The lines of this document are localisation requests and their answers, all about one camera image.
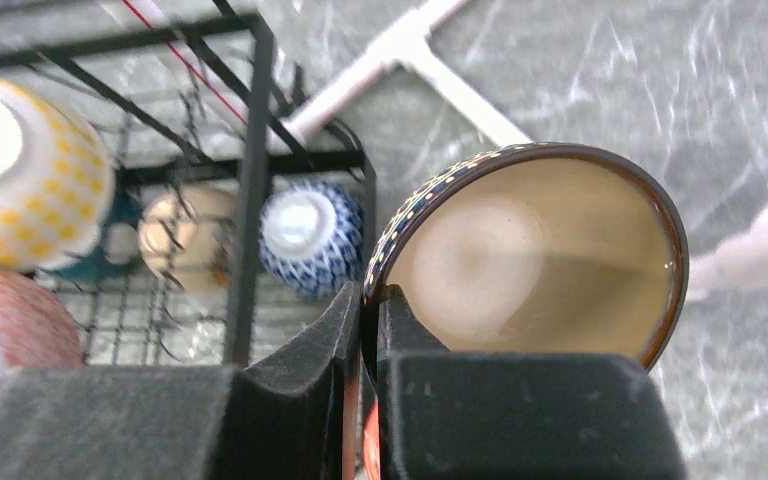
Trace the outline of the teal white bowl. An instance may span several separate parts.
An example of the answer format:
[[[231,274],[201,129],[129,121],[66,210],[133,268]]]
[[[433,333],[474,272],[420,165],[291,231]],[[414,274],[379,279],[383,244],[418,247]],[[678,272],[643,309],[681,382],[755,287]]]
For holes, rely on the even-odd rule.
[[[126,274],[140,257],[137,226],[141,204],[119,188],[103,221],[39,269],[59,279],[82,284]]]

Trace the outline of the brown geometric patterned bowl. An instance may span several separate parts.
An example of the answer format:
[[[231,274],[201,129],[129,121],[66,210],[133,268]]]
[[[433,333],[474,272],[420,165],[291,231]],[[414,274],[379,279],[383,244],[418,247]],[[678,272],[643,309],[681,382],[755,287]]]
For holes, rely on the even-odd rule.
[[[433,175],[383,228],[363,277],[361,351],[401,293],[453,351],[610,353],[651,369],[678,324],[688,240],[665,188],[581,144],[509,145]]]

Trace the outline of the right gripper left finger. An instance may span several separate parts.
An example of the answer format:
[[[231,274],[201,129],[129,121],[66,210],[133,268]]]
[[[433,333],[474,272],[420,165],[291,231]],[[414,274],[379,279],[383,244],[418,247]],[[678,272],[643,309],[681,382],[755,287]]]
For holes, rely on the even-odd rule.
[[[360,294],[259,362],[18,369],[0,379],[0,479],[350,479]]]

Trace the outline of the blue white patterned bowl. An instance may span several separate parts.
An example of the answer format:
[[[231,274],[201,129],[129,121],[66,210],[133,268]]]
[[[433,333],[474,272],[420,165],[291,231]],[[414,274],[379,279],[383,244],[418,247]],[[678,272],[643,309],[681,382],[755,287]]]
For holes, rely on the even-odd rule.
[[[260,259],[266,272],[298,297],[322,299],[358,278],[363,231],[355,195],[331,182],[293,182],[263,205]]]

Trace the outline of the pink patterned bowl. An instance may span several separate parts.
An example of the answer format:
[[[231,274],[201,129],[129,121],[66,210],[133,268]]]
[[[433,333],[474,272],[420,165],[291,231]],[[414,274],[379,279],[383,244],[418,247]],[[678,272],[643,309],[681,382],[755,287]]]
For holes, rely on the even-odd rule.
[[[73,316],[49,290],[0,270],[0,377],[14,367],[80,367],[85,351]]]

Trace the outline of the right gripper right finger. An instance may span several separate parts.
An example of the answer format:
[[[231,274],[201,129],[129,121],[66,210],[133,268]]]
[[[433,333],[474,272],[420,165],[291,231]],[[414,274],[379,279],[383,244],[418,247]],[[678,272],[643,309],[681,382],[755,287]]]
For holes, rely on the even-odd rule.
[[[384,479],[683,479],[654,383],[613,354],[447,350],[397,286],[378,306]]]

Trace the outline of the tan speckled bowl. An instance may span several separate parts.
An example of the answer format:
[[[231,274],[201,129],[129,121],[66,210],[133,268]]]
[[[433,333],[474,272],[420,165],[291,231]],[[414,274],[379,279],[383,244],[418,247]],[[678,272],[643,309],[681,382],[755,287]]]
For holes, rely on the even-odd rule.
[[[236,199],[223,190],[184,186],[158,197],[138,224],[142,258],[155,276],[195,295],[224,294]]]

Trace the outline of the yellow patterned bowl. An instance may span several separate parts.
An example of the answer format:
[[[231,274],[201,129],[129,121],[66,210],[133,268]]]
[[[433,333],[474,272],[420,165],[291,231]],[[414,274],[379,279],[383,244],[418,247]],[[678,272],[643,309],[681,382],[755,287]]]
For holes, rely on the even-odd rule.
[[[0,267],[57,270],[99,244],[116,173],[77,112],[0,79]]]

